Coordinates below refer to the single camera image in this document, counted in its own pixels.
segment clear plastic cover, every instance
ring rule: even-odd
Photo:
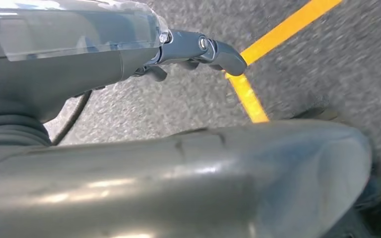
[[[161,46],[165,20],[128,0],[0,0],[0,58],[28,60]]]

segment bolt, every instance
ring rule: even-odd
[[[206,50],[207,47],[208,47],[207,39],[204,36],[200,37],[199,48],[201,48],[201,50]]]

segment road marking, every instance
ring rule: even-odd
[[[242,57],[246,60],[248,65],[254,63],[341,2],[342,0],[311,0],[244,50]],[[226,78],[229,79],[233,85],[240,102],[252,122],[259,123],[269,121],[246,76],[244,74],[241,76],[226,74]]]

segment black cable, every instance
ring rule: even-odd
[[[52,145],[59,145],[65,138],[65,136],[68,134],[68,132],[72,129],[73,125],[75,125],[82,111],[84,111],[85,106],[87,106],[92,92],[93,91],[90,90],[81,96],[78,106],[76,106],[75,111],[73,112],[65,126],[62,128],[62,130],[59,132],[59,134],[57,134],[56,137],[53,139]]]

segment gray asphalt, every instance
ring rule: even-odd
[[[245,49],[307,0],[147,0],[177,29]],[[92,96],[64,144],[146,139],[203,126],[251,123],[232,86],[207,67],[167,67],[156,83],[134,78]],[[247,71],[271,119],[314,106],[337,109],[361,129],[381,159],[381,0],[344,0]],[[54,135],[75,100],[47,124]]]

